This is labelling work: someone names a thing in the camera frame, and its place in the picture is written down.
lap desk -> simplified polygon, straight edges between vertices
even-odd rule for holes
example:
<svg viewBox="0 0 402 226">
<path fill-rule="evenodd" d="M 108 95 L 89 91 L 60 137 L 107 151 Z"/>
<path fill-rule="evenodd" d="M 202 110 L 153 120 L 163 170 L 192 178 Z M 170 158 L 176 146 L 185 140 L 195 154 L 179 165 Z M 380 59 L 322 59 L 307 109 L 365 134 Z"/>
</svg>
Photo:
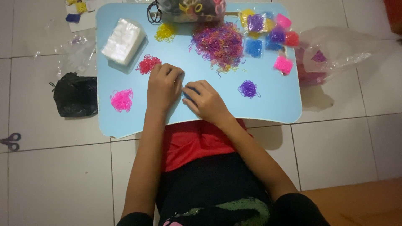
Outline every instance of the lap desk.
<svg viewBox="0 0 402 226">
<path fill-rule="evenodd" d="M 119 18 L 129 18 L 138 21 L 147 34 L 147 40 L 142 50 L 134 56 L 132 67 L 146 54 L 158 57 L 162 63 L 178 66 L 185 71 L 183 85 L 190 81 L 205 79 L 221 95 L 229 111 L 236 118 L 261 119 L 282 123 L 292 123 L 299 119 L 302 113 L 299 81 L 295 64 L 295 52 L 287 47 L 287 57 L 292 59 L 294 66 L 289 75 L 283 76 L 273 69 L 278 57 L 277 52 L 264 51 L 262 59 L 246 58 L 244 64 L 239 65 L 236 72 L 228 73 L 211 70 L 211 62 L 203 60 L 193 50 L 189 52 L 188 45 L 191 40 L 193 25 L 177 24 L 178 34 L 173 42 L 158 42 L 154 35 L 158 25 L 148 22 L 146 9 L 148 4 L 113 3 L 102 6 L 96 15 L 96 47 L 98 69 L 98 117 L 101 131 L 110 137 L 122 138 L 142 131 L 144 114 L 147 106 L 146 94 L 149 75 L 141 75 L 139 71 L 122 72 L 108 62 L 100 50 L 107 42 Z M 258 11 L 272 11 L 288 16 L 286 9 L 277 3 L 227 3 L 226 12 L 256 8 Z M 237 16 L 225 16 L 225 21 L 236 23 L 243 31 Z M 257 85 L 260 97 L 250 99 L 242 96 L 238 87 L 245 81 L 251 80 Z M 116 111 L 110 103 L 111 95 L 115 90 L 132 88 L 133 105 L 129 112 Z M 166 120 L 167 124 L 198 120 L 199 118 L 178 101 L 171 109 Z"/>
</svg>

tiled floor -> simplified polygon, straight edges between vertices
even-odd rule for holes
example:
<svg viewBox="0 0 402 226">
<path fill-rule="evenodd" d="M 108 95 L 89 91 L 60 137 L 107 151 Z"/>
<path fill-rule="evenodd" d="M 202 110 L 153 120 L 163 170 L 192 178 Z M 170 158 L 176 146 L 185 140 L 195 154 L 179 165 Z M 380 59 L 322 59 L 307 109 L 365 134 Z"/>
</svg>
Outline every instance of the tiled floor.
<svg viewBox="0 0 402 226">
<path fill-rule="evenodd" d="M 246 120 L 300 190 L 402 177 L 402 46 L 382 0 L 274 0 L 296 31 L 350 27 L 384 39 L 381 53 L 323 86 L 302 89 L 292 125 Z M 58 116 L 54 46 L 73 34 L 63 1 L 0 1 L 0 225 L 108 225 L 120 218 L 140 134 L 110 139 L 97 116 Z M 80 34 L 94 39 L 94 29 Z M 35 61 L 36 51 L 43 55 Z"/>
</svg>

black plastic bag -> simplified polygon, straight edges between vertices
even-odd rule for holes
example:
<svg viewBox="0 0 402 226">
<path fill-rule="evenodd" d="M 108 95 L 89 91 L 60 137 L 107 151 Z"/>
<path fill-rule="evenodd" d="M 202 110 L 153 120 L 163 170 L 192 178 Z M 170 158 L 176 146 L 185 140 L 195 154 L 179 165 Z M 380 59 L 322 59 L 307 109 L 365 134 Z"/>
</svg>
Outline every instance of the black plastic bag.
<svg viewBox="0 0 402 226">
<path fill-rule="evenodd" d="M 53 99 L 62 117 L 82 117 L 98 113 L 96 77 L 65 74 L 54 88 Z"/>
</svg>

hand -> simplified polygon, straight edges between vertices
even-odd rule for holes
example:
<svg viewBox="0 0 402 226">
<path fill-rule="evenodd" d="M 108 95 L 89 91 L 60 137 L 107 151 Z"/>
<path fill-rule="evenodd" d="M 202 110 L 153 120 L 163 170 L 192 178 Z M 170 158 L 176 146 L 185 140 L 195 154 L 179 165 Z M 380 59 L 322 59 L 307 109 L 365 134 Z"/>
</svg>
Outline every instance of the hand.
<svg viewBox="0 0 402 226">
<path fill-rule="evenodd" d="M 199 95 L 188 87 L 195 88 L 199 92 Z M 234 119 L 218 92 L 207 81 L 189 82 L 183 87 L 183 92 L 185 92 L 195 104 L 186 98 L 183 99 L 183 103 L 203 120 L 221 128 L 226 122 Z"/>
<path fill-rule="evenodd" d="M 167 114 L 181 94 L 182 74 L 181 68 L 170 64 L 155 65 L 148 80 L 147 111 Z"/>
</svg>

scissors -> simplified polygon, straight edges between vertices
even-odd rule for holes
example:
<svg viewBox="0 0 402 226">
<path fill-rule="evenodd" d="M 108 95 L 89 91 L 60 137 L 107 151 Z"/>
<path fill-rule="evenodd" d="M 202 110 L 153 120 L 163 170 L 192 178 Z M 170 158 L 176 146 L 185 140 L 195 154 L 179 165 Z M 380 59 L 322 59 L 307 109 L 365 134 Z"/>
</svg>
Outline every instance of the scissors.
<svg viewBox="0 0 402 226">
<path fill-rule="evenodd" d="M 8 138 L 1 139 L 1 143 L 7 145 L 10 151 L 16 152 L 20 149 L 20 145 L 14 142 L 19 141 L 20 139 L 21 134 L 13 133 Z"/>
</svg>

